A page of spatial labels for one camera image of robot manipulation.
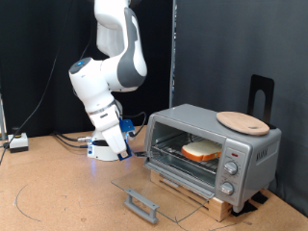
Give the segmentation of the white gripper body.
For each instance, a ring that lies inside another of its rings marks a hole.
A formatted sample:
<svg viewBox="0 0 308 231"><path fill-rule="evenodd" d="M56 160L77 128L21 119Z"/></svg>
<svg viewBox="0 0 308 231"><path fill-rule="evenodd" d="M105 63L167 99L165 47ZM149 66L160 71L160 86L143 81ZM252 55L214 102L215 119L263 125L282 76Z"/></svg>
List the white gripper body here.
<svg viewBox="0 0 308 231"><path fill-rule="evenodd" d="M107 110L91 115L90 119L114 153L120 154L126 150L126 144L119 126L117 113L116 105L112 105Z"/></svg>

